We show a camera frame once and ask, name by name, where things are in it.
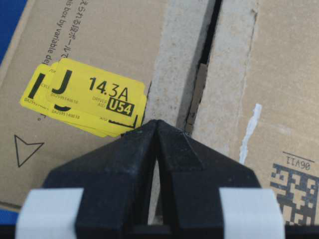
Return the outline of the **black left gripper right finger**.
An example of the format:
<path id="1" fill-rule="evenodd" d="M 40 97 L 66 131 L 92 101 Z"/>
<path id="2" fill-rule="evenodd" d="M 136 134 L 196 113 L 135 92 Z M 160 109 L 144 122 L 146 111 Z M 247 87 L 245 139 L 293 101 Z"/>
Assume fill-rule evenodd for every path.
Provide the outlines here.
<path id="1" fill-rule="evenodd" d="M 253 170 L 162 120 L 157 144 L 163 219 L 173 238 L 223 238 L 219 188 L 259 188 Z"/>

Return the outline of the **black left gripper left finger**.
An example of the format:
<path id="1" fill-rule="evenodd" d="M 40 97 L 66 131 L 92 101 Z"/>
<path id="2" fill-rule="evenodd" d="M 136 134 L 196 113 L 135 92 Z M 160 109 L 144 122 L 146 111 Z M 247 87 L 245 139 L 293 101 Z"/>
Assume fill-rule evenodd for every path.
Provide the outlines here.
<path id="1" fill-rule="evenodd" d="M 79 239 L 123 239 L 149 216 L 156 120 L 51 170 L 44 188 L 83 188 Z"/>

